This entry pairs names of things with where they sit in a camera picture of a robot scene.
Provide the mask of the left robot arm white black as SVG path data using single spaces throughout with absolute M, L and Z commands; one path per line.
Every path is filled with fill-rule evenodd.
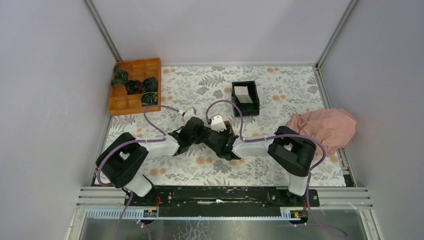
M 202 142 L 204 130 L 204 122 L 193 116 L 163 138 L 136 139 L 124 132 L 97 158 L 97 172 L 103 173 L 115 188 L 133 192 L 142 205 L 148 206 L 154 202 L 155 192 L 153 184 L 139 173 L 143 162 L 187 152 L 191 145 Z

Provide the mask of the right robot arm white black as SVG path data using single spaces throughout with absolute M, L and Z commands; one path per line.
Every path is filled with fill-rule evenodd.
M 263 138 L 241 138 L 230 130 L 218 132 L 210 128 L 201 135 L 202 142 L 227 161 L 247 157 L 271 157 L 289 173 L 287 201 L 293 206 L 306 199 L 308 175 L 317 145 L 311 137 L 279 126 L 274 135 Z

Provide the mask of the brown leather card holder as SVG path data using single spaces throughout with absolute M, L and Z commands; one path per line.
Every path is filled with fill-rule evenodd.
M 233 128 L 232 128 L 232 125 L 231 125 L 231 123 L 230 123 L 230 121 L 229 120 L 225 120 L 224 121 L 224 125 L 225 125 L 225 129 L 227 130 L 227 131 L 232 131 L 233 130 Z

